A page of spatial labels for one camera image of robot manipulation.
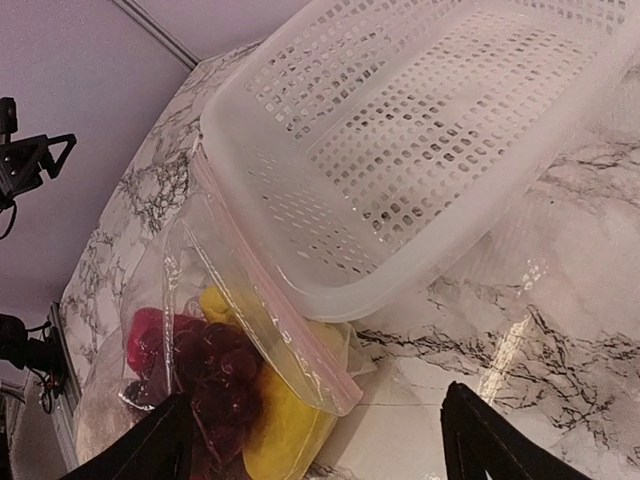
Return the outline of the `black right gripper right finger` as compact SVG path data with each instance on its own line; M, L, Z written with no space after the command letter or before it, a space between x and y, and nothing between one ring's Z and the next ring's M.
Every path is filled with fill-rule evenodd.
M440 413L449 479L583 479L529 440L463 383L449 385Z

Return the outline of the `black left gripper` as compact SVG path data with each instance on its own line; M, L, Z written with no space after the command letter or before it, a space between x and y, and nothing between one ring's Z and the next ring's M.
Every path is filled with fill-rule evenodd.
M58 157L50 148L63 144ZM39 135L1 145L1 194L9 200L39 188L43 184L40 171L56 179L77 144L73 133L48 137Z

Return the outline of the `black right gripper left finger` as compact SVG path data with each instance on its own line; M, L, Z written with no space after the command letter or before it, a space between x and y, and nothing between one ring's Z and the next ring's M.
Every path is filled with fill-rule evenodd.
M192 445L190 398L173 394L104 452L64 478L188 479Z

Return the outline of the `dark red fake grapes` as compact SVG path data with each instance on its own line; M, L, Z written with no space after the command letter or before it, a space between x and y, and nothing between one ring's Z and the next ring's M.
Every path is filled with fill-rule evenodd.
M261 355L231 323L190 320L173 338L174 383L189 395L199 448L213 470L240 453L262 410Z

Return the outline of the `yellow fake corn cob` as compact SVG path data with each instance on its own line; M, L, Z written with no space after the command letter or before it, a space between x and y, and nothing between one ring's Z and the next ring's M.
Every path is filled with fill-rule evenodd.
M207 288L199 304L208 323L240 327L216 287ZM234 460L221 470L210 467L220 479L301 479L336 424L336 416L303 402L261 357L257 388L262 410Z

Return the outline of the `clear zip top bag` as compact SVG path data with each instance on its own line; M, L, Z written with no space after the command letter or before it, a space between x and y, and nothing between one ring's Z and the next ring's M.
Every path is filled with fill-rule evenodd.
M297 314L241 242L201 147L191 191L126 287L78 409L81 463L168 397L189 406L120 479L308 479L374 366L354 328ZM160 467L159 441L178 454Z

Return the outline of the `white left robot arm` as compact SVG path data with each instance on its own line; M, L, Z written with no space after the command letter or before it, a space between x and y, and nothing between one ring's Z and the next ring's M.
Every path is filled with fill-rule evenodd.
M14 140L17 128L1 126L1 210L10 218L1 234L6 238L17 219L17 197L42 186L42 173L55 179L76 146L73 134L49 137L45 134ZM42 376L44 389L57 395L68 380L68 368L59 330L50 322L40 328L42 339L35 338L35 328L27 328L19 318L1 316L1 358L19 370L29 370Z

